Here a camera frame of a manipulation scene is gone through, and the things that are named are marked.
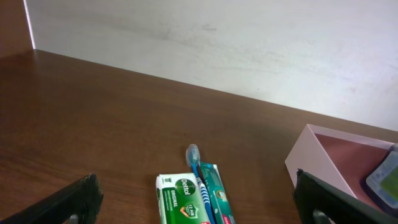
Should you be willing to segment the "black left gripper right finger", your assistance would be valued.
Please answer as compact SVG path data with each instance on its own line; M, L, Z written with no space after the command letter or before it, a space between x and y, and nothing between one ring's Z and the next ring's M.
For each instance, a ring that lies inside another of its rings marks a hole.
M380 212L308 172L297 171L293 198L302 223L397 224Z

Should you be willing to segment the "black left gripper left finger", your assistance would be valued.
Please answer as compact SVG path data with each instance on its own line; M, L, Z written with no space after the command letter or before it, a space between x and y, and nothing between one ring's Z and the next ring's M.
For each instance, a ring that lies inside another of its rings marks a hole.
M43 200L1 220L2 224L95 223L104 195L95 174L88 174Z

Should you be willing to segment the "clear soap pump bottle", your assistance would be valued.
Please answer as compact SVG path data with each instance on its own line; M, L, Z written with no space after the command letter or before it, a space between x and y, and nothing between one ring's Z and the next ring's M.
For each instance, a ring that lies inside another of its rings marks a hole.
M397 218L397 144L360 180L360 185L383 212Z

